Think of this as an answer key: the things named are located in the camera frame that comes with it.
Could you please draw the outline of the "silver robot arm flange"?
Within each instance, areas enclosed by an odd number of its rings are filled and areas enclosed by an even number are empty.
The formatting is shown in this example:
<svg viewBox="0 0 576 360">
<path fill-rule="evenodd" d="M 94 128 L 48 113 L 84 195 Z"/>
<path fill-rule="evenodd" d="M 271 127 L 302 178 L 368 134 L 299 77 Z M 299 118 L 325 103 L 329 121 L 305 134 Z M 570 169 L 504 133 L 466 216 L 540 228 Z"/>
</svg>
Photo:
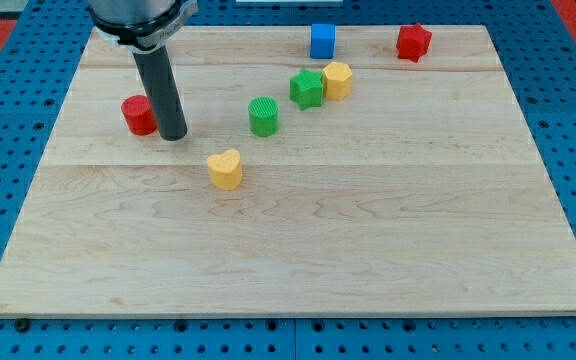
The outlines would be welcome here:
<svg viewBox="0 0 576 360">
<path fill-rule="evenodd" d="M 100 37 L 147 54 L 165 45 L 199 11 L 197 0 L 89 0 Z"/>
</svg>

